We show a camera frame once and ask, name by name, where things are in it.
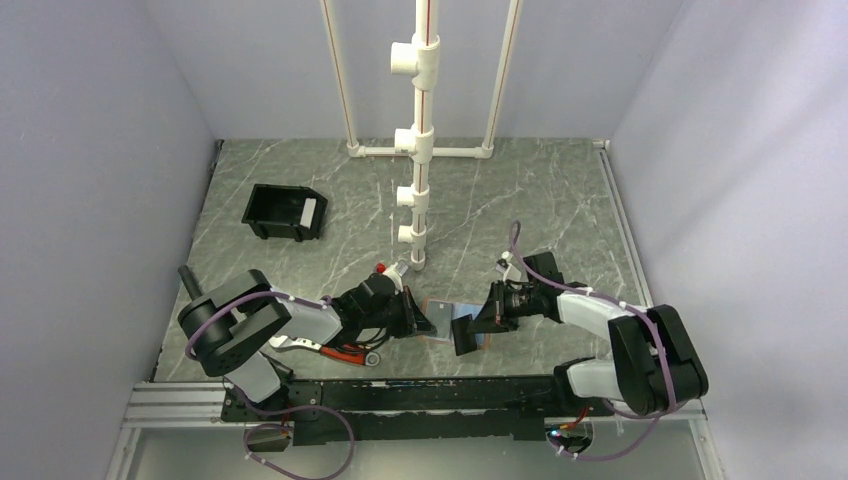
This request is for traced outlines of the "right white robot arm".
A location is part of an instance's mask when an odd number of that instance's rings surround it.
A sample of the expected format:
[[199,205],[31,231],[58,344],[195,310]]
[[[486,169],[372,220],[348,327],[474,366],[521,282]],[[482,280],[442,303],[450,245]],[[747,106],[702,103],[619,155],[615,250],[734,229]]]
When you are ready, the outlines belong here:
[[[450,323],[457,355],[474,351],[480,335],[513,332],[520,319],[540,315],[610,347],[607,359],[583,357],[553,369],[549,395],[564,415],[597,399],[622,402],[636,417],[656,417],[708,392],[707,373],[674,307],[633,306],[565,282],[550,251],[521,258],[507,252],[499,267],[505,277],[491,283],[479,312]],[[508,276],[517,268],[525,274]]]

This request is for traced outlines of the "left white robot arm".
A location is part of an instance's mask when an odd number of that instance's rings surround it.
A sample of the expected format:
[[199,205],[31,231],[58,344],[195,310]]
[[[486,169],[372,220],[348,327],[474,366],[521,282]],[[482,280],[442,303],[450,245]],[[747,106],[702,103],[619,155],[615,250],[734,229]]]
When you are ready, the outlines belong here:
[[177,316],[187,338],[184,354],[207,376],[238,387],[258,417],[275,419],[285,411],[288,394],[264,347],[374,366],[386,341],[436,333],[403,284],[403,272],[394,264],[340,295],[313,301],[276,289],[257,269],[205,291],[182,265],[178,275],[190,299]]

